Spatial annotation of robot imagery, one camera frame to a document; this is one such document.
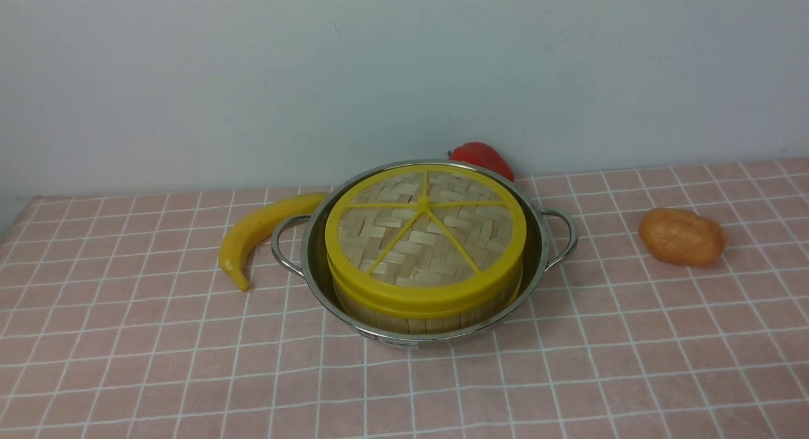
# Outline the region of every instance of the toy banana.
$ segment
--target toy banana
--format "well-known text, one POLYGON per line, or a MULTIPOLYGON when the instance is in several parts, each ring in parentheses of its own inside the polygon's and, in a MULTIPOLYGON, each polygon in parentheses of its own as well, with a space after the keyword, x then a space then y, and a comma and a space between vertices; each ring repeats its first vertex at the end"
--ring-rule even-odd
POLYGON ((250 252, 272 235, 275 226, 281 221, 314 212, 326 196, 326 193, 296 195, 266 205, 243 217, 228 230, 222 240, 222 247, 219 248, 219 266, 222 271, 230 275, 239 289, 247 292, 250 289, 250 280, 243 270, 250 252))

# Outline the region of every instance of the stainless steel pot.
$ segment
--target stainless steel pot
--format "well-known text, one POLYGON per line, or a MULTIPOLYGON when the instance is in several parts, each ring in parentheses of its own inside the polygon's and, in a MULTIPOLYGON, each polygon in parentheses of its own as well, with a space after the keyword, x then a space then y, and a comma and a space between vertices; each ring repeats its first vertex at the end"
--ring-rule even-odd
POLYGON ((272 255, 275 256, 278 263, 286 267, 290 272, 303 277, 317 300, 320 301, 330 313, 340 318, 348 324, 349 327, 353 328, 353 330, 356 330, 359 335, 368 339, 378 340, 390 346, 405 347, 405 349, 419 349, 419 347, 425 347, 429 344, 438 344, 449 340, 465 338, 474 332, 478 332, 478 330, 483 330, 502 321, 503 318, 510 315, 531 296, 534 289, 537 288, 538 282, 540 282, 544 272, 563 261, 564 258, 575 249, 577 244, 578 229, 573 219, 566 213, 552 208, 541 208, 537 210, 531 206, 528 198, 517 191, 514 184, 506 180, 506 178, 500 177, 500 175, 488 171, 487 169, 466 163, 448 162, 448 160, 411 160, 410 162, 384 165, 359 174, 357 177, 343 183, 339 188, 336 188, 335 191, 318 206, 312 215, 298 215, 297 217, 289 218, 283 223, 280 223, 271 238, 272 255), (518 203, 520 203, 520 206, 525 212, 526 223, 528 223, 528 235, 526 236, 525 250, 523 252, 523 280, 520 284, 517 299, 503 309, 503 311, 494 315, 494 317, 482 323, 474 324, 473 326, 460 330, 453 330, 453 332, 448 333, 436 335, 403 335, 367 326, 350 317, 341 309, 340 302, 334 292, 332 272, 329 269, 326 256, 324 229, 326 227, 326 220, 329 217, 329 212, 331 212, 336 201, 345 194, 346 191, 349 191, 352 186, 356 185, 356 183, 360 183, 362 180, 372 175, 406 165, 453 165, 463 169, 469 169, 469 171, 476 171, 500 182, 514 195, 518 203), (567 247, 550 261, 548 258, 551 236, 548 225, 545 223, 544 217, 546 215, 561 218, 569 229, 567 247), (292 263, 289 258, 286 258, 285 255, 281 254, 281 244, 279 240, 281 233, 285 229, 307 221, 309 222, 309 226, 307 226, 306 231, 303 233, 303 241, 301 242, 301 266, 298 266, 292 263))

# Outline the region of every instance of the toy bell pepper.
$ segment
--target toy bell pepper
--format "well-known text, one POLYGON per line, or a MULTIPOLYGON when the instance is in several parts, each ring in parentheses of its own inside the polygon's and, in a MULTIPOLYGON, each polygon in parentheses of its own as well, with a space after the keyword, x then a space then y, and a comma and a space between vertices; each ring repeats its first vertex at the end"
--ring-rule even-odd
POLYGON ((514 182, 514 171, 497 150, 482 142, 468 142, 449 152, 450 160, 476 165, 508 178, 514 182))

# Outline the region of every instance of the potato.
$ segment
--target potato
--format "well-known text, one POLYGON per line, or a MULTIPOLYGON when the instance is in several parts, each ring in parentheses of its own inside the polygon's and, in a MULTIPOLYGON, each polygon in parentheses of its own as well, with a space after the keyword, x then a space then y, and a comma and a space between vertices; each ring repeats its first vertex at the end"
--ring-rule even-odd
POLYGON ((651 209, 638 232, 653 256, 677 265, 710 265, 719 260, 727 246, 719 223, 675 208, 651 209))

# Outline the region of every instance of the pot handle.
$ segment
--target pot handle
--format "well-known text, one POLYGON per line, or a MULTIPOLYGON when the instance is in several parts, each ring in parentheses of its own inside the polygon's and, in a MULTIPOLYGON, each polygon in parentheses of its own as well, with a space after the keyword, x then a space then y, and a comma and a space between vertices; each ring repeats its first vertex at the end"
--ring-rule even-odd
POLYGON ((272 237, 269 240, 269 249, 271 249, 275 260, 277 260, 282 266, 286 267, 287 270, 295 273, 295 275, 298 275, 301 278, 306 278, 306 276, 303 274, 303 269, 299 265, 295 265, 291 260, 286 258, 283 253, 281 253, 281 233, 287 228, 300 225, 301 223, 306 223, 310 218, 312 218, 312 215, 297 215, 297 217, 287 218, 286 220, 281 221, 281 223, 275 228, 275 232, 272 233, 272 237))
POLYGON ((570 236, 567 239, 567 247, 561 250, 561 252, 557 255, 557 257, 553 258, 551 261, 548 262, 548 265, 545 266, 545 271, 548 272, 551 267, 557 265, 561 261, 564 260, 573 250, 576 249, 576 245, 578 245, 578 227, 576 226, 576 222, 573 221, 573 218, 570 215, 566 214, 561 210, 557 210, 555 208, 541 208, 540 215, 551 215, 551 217, 557 217, 564 221, 567 225, 567 229, 570 232, 570 236))

